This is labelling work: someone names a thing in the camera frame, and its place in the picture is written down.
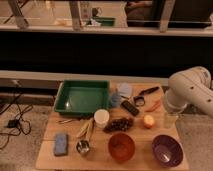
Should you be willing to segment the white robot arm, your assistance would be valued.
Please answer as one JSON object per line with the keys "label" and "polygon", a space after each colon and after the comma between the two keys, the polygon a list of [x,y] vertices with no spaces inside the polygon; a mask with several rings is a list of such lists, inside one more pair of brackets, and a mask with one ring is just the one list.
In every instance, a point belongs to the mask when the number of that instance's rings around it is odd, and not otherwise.
{"label": "white robot arm", "polygon": [[189,104],[213,117],[213,90],[211,74],[201,66],[172,74],[168,79],[169,89],[162,97],[165,109],[164,127],[172,127],[178,116]]}

